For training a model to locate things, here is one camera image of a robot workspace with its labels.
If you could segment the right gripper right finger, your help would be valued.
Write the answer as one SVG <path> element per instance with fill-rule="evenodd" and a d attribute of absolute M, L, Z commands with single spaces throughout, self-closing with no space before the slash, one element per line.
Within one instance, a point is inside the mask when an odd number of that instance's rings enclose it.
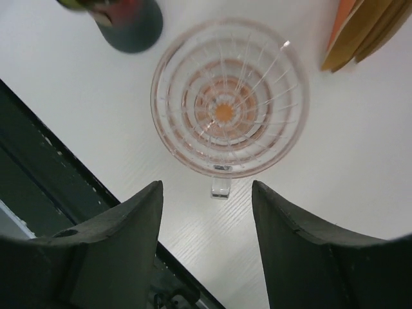
<path fill-rule="evenodd" d="M 411 307 L 411 236 L 344 229 L 259 181 L 252 210 L 271 308 Z"/>

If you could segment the clear plastic dripper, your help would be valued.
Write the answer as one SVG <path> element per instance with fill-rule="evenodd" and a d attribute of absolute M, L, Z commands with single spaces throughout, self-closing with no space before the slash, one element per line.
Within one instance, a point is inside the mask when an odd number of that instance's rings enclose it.
<path fill-rule="evenodd" d="M 231 182 L 278 163 L 301 136 L 310 88 L 291 42 L 242 18 L 213 19 L 175 38 L 151 84 L 151 115 L 167 150 L 212 179 Z"/>

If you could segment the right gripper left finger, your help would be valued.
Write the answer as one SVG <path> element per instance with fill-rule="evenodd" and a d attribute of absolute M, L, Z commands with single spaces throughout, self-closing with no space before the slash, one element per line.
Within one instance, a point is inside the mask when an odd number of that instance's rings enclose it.
<path fill-rule="evenodd" d="M 145 308 L 163 184 L 52 237 L 1 238 L 2 308 Z"/>

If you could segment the olive green plastic dripper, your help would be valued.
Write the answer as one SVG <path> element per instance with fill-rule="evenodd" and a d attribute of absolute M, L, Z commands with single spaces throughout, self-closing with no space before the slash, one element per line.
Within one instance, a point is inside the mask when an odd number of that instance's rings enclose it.
<path fill-rule="evenodd" d="M 57 0 L 57 2 L 68 10 L 73 11 L 92 10 L 98 6 L 106 6 L 111 3 L 111 1 L 106 0 Z"/>

